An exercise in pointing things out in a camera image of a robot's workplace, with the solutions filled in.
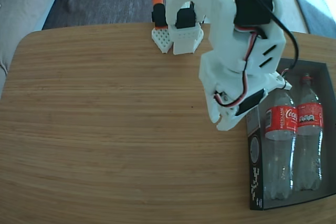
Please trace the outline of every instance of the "gray sofa cushion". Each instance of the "gray sofa cushion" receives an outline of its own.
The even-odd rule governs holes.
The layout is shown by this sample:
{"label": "gray sofa cushion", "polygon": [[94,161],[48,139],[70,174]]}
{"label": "gray sofa cushion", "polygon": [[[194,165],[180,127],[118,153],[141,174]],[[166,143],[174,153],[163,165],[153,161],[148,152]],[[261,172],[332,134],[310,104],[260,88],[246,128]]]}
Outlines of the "gray sofa cushion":
{"label": "gray sofa cushion", "polygon": [[7,72],[18,43],[36,30],[54,0],[0,0],[0,65]]}

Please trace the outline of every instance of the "black cable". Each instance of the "black cable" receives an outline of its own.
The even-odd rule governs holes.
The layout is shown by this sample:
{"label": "black cable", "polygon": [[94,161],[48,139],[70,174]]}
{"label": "black cable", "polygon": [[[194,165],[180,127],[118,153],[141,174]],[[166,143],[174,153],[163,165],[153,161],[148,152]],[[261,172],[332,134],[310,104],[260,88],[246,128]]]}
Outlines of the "black cable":
{"label": "black cable", "polygon": [[299,60],[298,42],[296,41],[294,35],[290,32],[290,30],[288,30],[288,28],[273,14],[273,12],[268,8],[268,6],[262,0],[256,0],[256,1],[265,11],[269,13],[271,19],[289,36],[289,38],[293,42],[294,49],[295,49],[295,58],[294,58],[294,62],[292,63],[292,65],[288,68],[288,70],[292,70]]}

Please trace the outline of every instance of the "red wire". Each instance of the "red wire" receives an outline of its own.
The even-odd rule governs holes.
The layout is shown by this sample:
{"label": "red wire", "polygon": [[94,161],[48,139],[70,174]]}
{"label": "red wire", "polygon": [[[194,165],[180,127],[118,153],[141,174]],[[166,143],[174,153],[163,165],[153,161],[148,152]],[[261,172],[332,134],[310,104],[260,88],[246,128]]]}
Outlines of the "red wire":
{"label": "red wire", "polygon": [[257,33],[252,33],[251,36],[250,36],[250,39],[249,39],[249,46],[248,46],[248,49],[247,49],[247,52],[245,54],[245,57],[244,57],[244,60],[246,61],[245,63],[245,67],[244,67],[244,71],[243,71],[243,93],[238,97],[238,99],[236,99],[235,101],[229,103],[229,104],[223,104],[222,102],[222,99],[221,99],[221,96],[219,93],[215,93],[214,95],[214,99],[216,100],[216,102],[225,107],[225,108],[231,108],[231,107],[234,107],[236,105],[238,105],[246,96],[247,94],[247,73],[246,73],[246,68],[247,68],[247,60],[249,58],[249,56],[251,55],[251,52],[254,48],[254,45],[256,43],[256,40],[257,40],[257,36],[258,34]]}

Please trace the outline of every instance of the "couch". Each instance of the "couch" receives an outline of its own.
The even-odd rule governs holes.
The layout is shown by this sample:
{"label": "couch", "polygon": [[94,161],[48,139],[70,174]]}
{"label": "couch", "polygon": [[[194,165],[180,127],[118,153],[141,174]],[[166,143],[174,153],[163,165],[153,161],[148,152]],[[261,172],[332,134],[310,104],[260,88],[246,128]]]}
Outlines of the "couch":
{"label": "couch", "polygon": [[41,30],[55,0],[0,0],[0,94],[19,42]]}

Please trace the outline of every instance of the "cardboard tray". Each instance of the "cardboard tray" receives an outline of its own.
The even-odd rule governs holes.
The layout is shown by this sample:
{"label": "cardboard tray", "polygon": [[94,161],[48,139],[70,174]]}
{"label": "cardboard tray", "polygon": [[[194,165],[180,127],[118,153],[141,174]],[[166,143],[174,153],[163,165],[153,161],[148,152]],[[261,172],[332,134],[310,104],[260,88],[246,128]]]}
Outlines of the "cardboard tray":
{"label": "cardboard tray", "polygon": [[[292,60],[281,59],[278,69],[288,67]],[[294,103],[299,103],[301,93],[300,78],[309,73],[313,77],[312,88],[323,106],[324,131],[321,149],[322,182],[318,190],[295,191],[285,200],[264,198],[263,145],[265,142],[265,115],[272,100],[267,98],[258,107],[247,114],[247,134],[250,166],[250,208],[268,210],[287,207],[304,202],[325,198],[336,194],[336,102],[334,90],[325,63],[298,61],[293,73],[287,73],[288,81],[293,85],[290,90]]]}

